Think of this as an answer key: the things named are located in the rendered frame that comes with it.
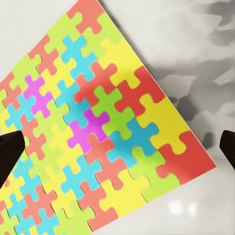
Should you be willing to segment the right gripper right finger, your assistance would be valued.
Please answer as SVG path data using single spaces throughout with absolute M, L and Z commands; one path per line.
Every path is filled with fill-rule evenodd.
M 224 130 L 219 147 L 235 170 L 235 132 Z

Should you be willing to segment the jigsaw puzzle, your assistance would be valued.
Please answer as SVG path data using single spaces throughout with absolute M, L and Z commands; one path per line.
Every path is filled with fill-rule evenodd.
M 98 0 L 0 82 L 0 131 L 19 130 L 0 235 L 90 235 L 217 167 Z

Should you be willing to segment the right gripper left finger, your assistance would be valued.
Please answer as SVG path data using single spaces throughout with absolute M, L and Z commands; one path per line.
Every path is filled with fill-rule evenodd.
M 21 130 L 0 136 L 0 189 L 25 150 Z

